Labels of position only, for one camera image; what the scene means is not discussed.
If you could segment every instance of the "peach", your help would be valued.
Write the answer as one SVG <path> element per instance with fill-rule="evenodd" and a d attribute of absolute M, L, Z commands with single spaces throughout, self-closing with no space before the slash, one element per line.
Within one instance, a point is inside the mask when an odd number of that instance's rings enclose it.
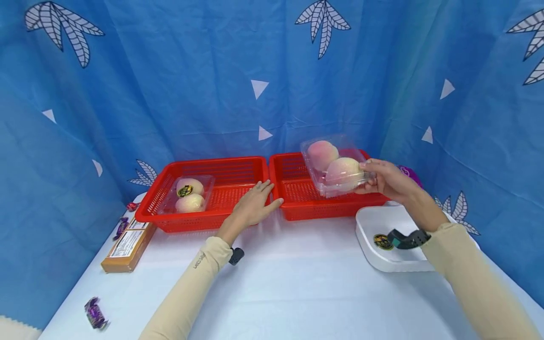
<path fill-rule="evenodd" d="M 182 197 L 176 202 L 176 210 L 179 213 L 194 213 L 203 211 L 204 197 L 199 194 L 190 194 Z"/>
<path fill-rule="evenodd" d="M 203 193 L 204 186 L 194 178 L 182 178 L 177 181 L 176 194 L 178 197 L 185 197 L 190 194 L 202 195 Z"/>
<path fill-rule="evenodd" d="M 340 191 L 351 191 L 364 178 L 364 171 L 359 168 L 359 162 L 349 157 L 334 160 L 327 168 L 325 183 L 328 186 L 338 186 Z"/>
<path fill-rule="evenodd" d="M 338 149 L 326 140 L 319 140 L 308 147 L 308 156 L 314 168 L 325 171 L 329 164 L 338 159 Z"/>

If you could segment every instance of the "red basket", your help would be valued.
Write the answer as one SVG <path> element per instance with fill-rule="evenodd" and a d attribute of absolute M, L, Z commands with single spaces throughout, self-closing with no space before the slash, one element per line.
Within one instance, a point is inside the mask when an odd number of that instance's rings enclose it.
<path fill-rule="evenodd" d="M 212 197 L 206 211 L 186 214 L 157 215 L 174 181 L 180 176 L 212 175 L 215 177 Z M 159 174 L 135 217 L 140 222 L 153 222 L 167 233 L 216 229 L 232 213 L 238 200 L 258 181 L 268 179 L 266 159 L 240 157 L 190 160 L 168 164 Z"/>
<path fill-rule="evenodd" d="M 365 158 L 370 158 L 362 151 Z M 274 198 L 282 197 L 283 216 L 288 221 L 355 216 L 362 207 L 382 206 L 382 194 L 348 194 L 326 199 L 319 195 L 300 152 L 275 154 L 270 158 L 270 179 Z"/>

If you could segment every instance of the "product label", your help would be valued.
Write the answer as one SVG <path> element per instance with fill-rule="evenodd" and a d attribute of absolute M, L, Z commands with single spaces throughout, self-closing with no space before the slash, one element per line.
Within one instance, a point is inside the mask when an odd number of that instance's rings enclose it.
<path fill-rule="evenodd" d="M 177 191 L 177 195 L 179 197 L 185 197 L 185 196 L 190 195 L 192 192 L 193 192 L 193 187 L 192 186 L 184 186 L 183 188 L 181 188 L 180 190 Z"/>
<path fill-rule="evenodd" d="M 143 234 L 143 230 L 127 230 L 109 257 L 129 257 Z"/>
<path fill-rule="evenodd" d="M 136 219 L 133 219 L 127 229 L 146 229 L 147 224 L 147 222 L 138 222 Z"/>
<path fill-rule="evenodd" d="M 389 240 L 387 239 L 387 236 L 384 234 L 376 234 L 374 235 L 374 244 L 383 250 L 392 250 L 393 245 Z"/>

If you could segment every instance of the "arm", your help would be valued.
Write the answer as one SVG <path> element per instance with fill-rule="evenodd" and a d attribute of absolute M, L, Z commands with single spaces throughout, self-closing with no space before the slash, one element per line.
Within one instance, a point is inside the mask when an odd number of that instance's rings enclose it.
<path fill-rule="evenodd" d="M 145 326 L 140 340 L 185 340 L 200 312 L 215 276 L 230 260 L 234 240 L 248 226 L 265 219 L 283 203 L 265 202 L 273 184 L 258 182 L 234 207 L 214 237 L 207 239 L 189 267 Z"/>
<path fill-rule="evenodd" d="M 231 247 L 210 237 L 145 326 L 140 340 L 185 340 L 212 282 L 232 256 Z"/>
<path fill-rule="evenodd" d="M 481 339 L 541 339 L 523 306 L 492 272 L 465 227 L 450 223 L 422 190 L 405 207 L 418 227 L 430 231 L 431 239 L 422 246 L 423 253 L 452 286 Z"/>

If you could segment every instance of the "wrist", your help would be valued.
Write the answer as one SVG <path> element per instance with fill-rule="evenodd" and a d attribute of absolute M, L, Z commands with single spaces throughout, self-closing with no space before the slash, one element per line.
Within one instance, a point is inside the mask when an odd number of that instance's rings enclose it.
<path fill-rule="evenodd" d="M 221 238 L 232 247 L 232 244 L 238 235 L 240 235 L 240 233 L 246 228 L 247 223 L 244 221 L 244 219 L 235 215 L 230 215 L 225 219 L 219 230 L 217 230 L 215 236 Z"/>
<path fill-rule="evenodd" d="M 442 224 L 449 222 L 442 209 L 423 189 L 410 195 L 403 205 L 417 227 L 424 231 L 435 232 Z"/>

